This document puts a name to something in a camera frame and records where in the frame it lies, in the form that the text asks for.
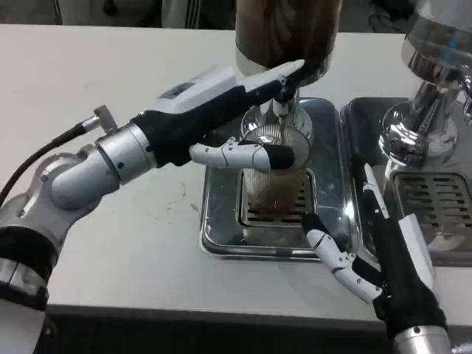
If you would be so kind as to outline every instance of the cable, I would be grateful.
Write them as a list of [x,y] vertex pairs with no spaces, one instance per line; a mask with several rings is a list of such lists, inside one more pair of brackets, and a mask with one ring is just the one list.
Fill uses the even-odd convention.
[[42,156],[46,155],[49,151],[55,148],[59,148],[61,145],[70,142],[71,140],[85,134],[87,130],[84,128],[82,123],[76,124],[74,127],[68,131],[62,133],[60,136],[54,138],[50,143],[44,145],[41,149],[32,154],[25,162],[23,162],[20,167],[12,174],[8,182],[4,185],[3,189],[0,192],[0,207],[7,199],[8,194],[12,190],[13,186],[20,179],[21,175],[30,167],[32,164],[37,162]]

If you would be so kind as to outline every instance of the black cable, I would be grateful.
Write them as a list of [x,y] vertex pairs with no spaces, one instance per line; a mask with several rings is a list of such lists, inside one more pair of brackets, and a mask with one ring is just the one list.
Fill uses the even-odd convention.
[[59,0],[54,0],[54,14],[56,16],[56,24],[63,24],[62,23],[62,15],[60,13],[60,5]]
[[12,190],[15,183],[20,179],[21,175],[34,164],[37,160],[39,160],[42,156],[46,155],[49,151],[55,148],[59,148],[61,145],[70,142],[71,140],[77,138],[80,135],[85,134],[87,131],[83,127],[82,123],[76,124],[73,128],[69,129],[68,131],[62,133],[60,136],[54,138],[50,143],[44,145],[41,149],[36,151],[32,154],[25,162],[23,162],[20,167],[16,169],[16,171],[12,174],[8,182],[4,185],[3,189],[0,192],[0,207],[7,199],[8,194]]

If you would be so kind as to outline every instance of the glass cup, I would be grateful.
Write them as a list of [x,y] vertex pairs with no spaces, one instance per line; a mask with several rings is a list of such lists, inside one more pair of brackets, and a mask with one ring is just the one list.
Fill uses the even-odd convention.
[[295,155],[293,167],[287,170],[243,170],[244,184],[251,209],[261,212],[284,214],[290,211],[299,194],[310,161],[310,142],[291,126],[280,124],[262,125],[250,131],[245,140],[281,144],[292,148]]

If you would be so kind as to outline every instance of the silver cylinder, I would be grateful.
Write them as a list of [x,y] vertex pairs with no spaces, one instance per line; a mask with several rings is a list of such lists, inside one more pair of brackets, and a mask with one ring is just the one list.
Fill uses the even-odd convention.
[[146,136],[133,123],[125,125],[113,135],[98,139],[97,146],[108,157],[121,184],[134,180],[156,166]]
[[417,326],[394,339],[395,354],[451,354],[451,343],[442,327]]

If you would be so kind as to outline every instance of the stainless steel tray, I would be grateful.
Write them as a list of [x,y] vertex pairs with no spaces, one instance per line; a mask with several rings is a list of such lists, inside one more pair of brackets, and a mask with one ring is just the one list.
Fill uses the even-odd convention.
[[[304,187],[304,192],[310,193],[312,205],[304,205],[303,209],[316,210],[337,240],[347,248],[356,247],[359,228],[355,224],[347,142],[339,113],[323,99],[302,99],[301,106],[313,123],[313,158],[305,182],[310,185]],[[239,136],[240,119],[218,133]],[[263,224],[248,223],[244,219],[244,207],[240,171],[207,168],[201,224],[201,244],[207,251],[222,257],[317,260],[303,238],[301,218],[292,215],[290,225],[268,218]],[[261,246],[266,245],[257,241],[262,237],[272,237],[275,241],[269,243],[271,246]]]

